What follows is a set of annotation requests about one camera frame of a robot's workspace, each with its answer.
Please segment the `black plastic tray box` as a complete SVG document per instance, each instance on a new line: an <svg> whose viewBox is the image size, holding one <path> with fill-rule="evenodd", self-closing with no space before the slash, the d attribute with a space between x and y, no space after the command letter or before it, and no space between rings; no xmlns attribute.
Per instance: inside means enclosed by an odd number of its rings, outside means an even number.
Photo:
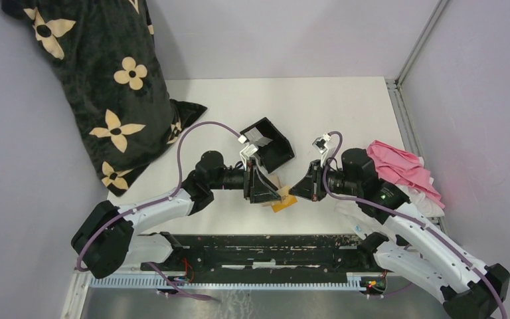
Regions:
<svg viewBox="0 0 510 319"><path fill-rule="evenodd" d="M240 137L257 147L254 156L268 173L295 158L290 141L267 117L241 130Z"/></svg>

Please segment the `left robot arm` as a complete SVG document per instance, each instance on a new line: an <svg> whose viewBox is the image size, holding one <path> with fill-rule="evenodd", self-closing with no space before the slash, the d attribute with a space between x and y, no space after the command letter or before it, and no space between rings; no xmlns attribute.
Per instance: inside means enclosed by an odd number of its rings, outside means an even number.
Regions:
<svg viewBox="0 0 510 319"><path fill-rule="evenodd" d="M169 193L130 205L115 206L108 200L97 204L71 240L78 263L97 279L128 264L153 262L175 270L182 252L165 235L144 235L144 231L202 211L214 201L215 190L241 190L251 204L281 198L255 158L243 167L227 167L221 153L207 151L181 186Z"/></svg>

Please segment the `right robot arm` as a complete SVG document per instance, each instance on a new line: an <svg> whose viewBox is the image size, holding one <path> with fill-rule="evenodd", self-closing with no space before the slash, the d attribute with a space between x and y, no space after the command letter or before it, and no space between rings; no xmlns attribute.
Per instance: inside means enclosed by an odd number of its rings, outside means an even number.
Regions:
<svg viewBox="0 0 510 319"><path fill-rule="evenodd" d="M490 318L494 312L507 317L509 271L484 263L451 240L407 194L379 177L364 149L345 150L338 170L331 170L327 160L312 161L290 195L357 204L360 211L350 219L362 240L357 263L363 270L381 267L404 277L437 299L451 318Z"/></svg>

